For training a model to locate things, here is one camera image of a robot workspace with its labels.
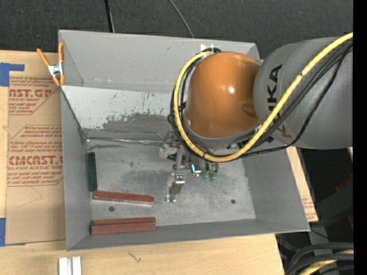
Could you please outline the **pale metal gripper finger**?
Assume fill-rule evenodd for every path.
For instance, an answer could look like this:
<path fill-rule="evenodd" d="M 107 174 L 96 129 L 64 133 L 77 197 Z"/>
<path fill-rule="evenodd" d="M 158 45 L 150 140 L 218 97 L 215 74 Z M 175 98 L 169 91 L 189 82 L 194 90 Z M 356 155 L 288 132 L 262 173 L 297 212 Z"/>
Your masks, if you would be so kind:
<path fill-rule="evenodd" d="M 184 176 L 181 173 L 174 173 L 167 182 L 165 201 L 169 203 L 176 202 L 176 196 L 180 194 L 184 185 Z"/>

